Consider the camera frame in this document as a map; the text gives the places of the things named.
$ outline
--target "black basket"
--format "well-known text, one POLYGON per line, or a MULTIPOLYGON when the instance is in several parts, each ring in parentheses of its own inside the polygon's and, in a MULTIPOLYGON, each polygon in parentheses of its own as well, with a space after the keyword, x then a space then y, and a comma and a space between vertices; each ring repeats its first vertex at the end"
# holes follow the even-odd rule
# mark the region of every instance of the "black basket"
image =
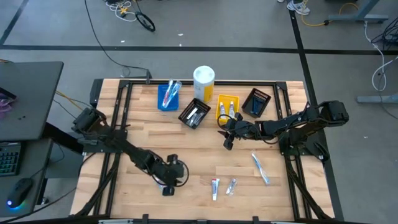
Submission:
POLYGON ((253 118, 259 118, 264 112, 268 102, 271 100, 271 96, 263 93, 262 91, 253 88, 242 105, 242 109, 245 113, 252 116, 253 118))
POLYGON ((191 103, 189 103, 189 105, 185 108, 185 110, 180 114, 178 119, 184 124, 188 125, 190 128, 196 129, 210 109, 211 108, 204 102, 194 98, 191 103))

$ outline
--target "gray floor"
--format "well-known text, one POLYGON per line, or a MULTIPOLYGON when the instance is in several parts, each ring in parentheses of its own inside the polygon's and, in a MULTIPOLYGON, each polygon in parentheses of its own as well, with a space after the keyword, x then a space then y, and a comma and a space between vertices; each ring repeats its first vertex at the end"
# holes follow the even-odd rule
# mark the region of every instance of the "gray floor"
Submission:
MULTIPOLYGON (((21 2, 0 0, 0 33, 21 2)), ((312 23, 323 21, 327 15, 338 13, 343 3, 309 1, 312 12, 305 19, 312 23)), ((141 8, 156 23, 155 33, 144 30, 137 22, 118 20, 102 1, 88 0, 88 5, 103 45, 297 48, 285 4, 276 1, 143 0, 141 8)), ((372 13, 397 17, 397 8, 397 1, 385 0, 372 13)), ((354 9, 347 7, 344 13, 354 13, 354 9)), ((335 22, 328 27, 307 27, 299 16, 297 19, 306 49, 373 48, 364 38, 362 23, 335 22)), ((369 25, 369 36, 377 35, 387 24, 369 25)), ((53 0, 45 4, 30 0, 5 44, 97 45, 84 3, 78 0, 53 0)), ((109 54, 118 62, 149 68, 154 78, 190 78, 197 66, 209 65, 215 69, 218 79, 304 81, 298 54, 118 51, 109 54)), ((100 51, 0 50, 0 58, 15 62, 63 61, 65 66, 58 89, 83 101, 88 101, 94 78, 122 74, 121 67, 100 51)), ((371 75, 381 65, 381 57, 307 55, 307 59, 318 102, 340 100, 350 115, 345 126, 326 130, 345 220, 394 223, 398 206, 397 121, 385 114, 379 105, 359 105, 354 100, 358 95, 377 94, 371 86, 371 75)), ((385 94, 397 91, 396 71, 396 63, 388 69, 385 94)), ((132 70, 131 76, 136 75, 142 72, 132 70)), ((78 114, 67 101, 59 100, 73 114, 78 114)), ((387 106, 387 109, 398 116, 396 106, 387 106)), ((52 106, 49 122, 70 131, 71 121, 58 105, 52 106)), ((76 186, 76 178, 52 179, 46 196, 57 198, 76 186)), ((70 195, 26 220, 65 217, 72 200, 73 195, 70 195)))

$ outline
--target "white cable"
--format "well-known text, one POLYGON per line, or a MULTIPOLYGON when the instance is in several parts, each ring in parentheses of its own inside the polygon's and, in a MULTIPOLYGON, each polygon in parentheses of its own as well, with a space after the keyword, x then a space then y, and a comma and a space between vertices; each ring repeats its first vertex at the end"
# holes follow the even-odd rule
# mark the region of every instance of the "white cable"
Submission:
MULTIPOLYGON (((135 18, 133 20, 128 20, 128 19, 122 18, 121 16, 118 15, 118 12, 121 11, 121 7, 130 8, 132 6, 130 1, 124 1, 122 3, 114 3, 114 4, 108 4, 108 2, 105 2, 105 4, 106 4, 106 6, 109 7, 109 10, 114 12, 114 15, 117 18, 119 18, 123 21, 126 21, 126 22, 134 22, 137 20, 137 18, 135 18)), ((135 15, 135 13, 133 13, 133 12, 125 12, 125 14, 134 14, 135 15)))
POLYGON ((365 37, 366 37, 366 40, 368 40, 369 43, 371 43, 371 44, 373 45, 373 47, 379 51, 379 53, 381 54, 381 57, 382 57, 382 66, 381 66, 380 68, 382 69, 382 75, 383 75, 383 78, 384 78, 384 86, 383 86, 382 89, 379 89, 379 88, 376 87, 376 85, 374 84, 374 77, 376 76, 376 73, 377 73, 378 70, 380 70, 380 68, 378 68, 378 69, 373 73, 373 75, 372 75, 372 85, 373 85, 373 88, 374 88, 376 91, 384 91, 384 90, 386 89, 386 86, 387 86, 387 77, 386 77, 386 73, 384 72, 384 67, 385 67, 386 65, 390 64, 393 60, 391 60, 391 61, 388 62, 388 63, 384 63, 384 54, 381 52, 381 50, 379 49, 379 47, 378 47, 376 44, 372 43, 372 40, 368 37, 368 32, 367 32, 367 30, 368 30, 368 22, 367 22, 367 21, 365 21, 364 26, 365 26, 365 37))
POLYGON ((395 60, 397 60, 397 59, 398 59, 398 56, 397 56, 396 58, 392 59, 391 61, 389 61, 389 62, 387 62, 387 63, 381 65, 378 69, 376 69, 376 71, 374 71, 373 76, 372 76, 372 84, 373 84, 373 87, 374 87, 377 91, 383 91, 383 90, 386 88, 386 85, 384 85, 384 88, 383 88, 382 90, 378 90, 378 89, 374 86, 373 77, 375 76, 375 74, 377 73, 377 71, 379 71, 380 69, 383 69, 383 71, 384 71, 384 67, 385 67, 385 66, 389 65, 390 63, 392 63, 393 61, 395 61, 395 60))

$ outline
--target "white bottle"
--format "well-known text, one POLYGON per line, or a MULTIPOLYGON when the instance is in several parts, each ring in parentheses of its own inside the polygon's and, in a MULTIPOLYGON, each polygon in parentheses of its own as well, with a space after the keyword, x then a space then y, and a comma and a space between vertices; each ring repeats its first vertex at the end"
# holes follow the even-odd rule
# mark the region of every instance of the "white bottle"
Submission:
POLYGON ((193 72, 194 97, 205 103, 213 97, 215 73, 209 66, 201 66, 193 72))
POLYGON ((231 104, 229 104, 229 116, 234 118, 235 117, 235 111, 234 111, 234 102, 231 101, 231 104))
POLYGON ((226 114, 223 102, 220 102, 220 115, 221 114, 226 114))

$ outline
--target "blue container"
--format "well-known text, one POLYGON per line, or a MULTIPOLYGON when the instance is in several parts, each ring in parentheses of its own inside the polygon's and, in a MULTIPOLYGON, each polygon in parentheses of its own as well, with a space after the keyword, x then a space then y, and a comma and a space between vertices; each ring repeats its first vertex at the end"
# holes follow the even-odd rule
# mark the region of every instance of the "blue container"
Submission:
POLYGON ((178 92, 177 94, 172 98, 172 101, 170 101, 169 105, 167 108, 164 108, 162 106, 164 95, 166 95, 166 91, 168 89, 169 85, 159 85, 157 87, 157 109, 161 111, 173 111, 173 110, 178 110, 178 92))

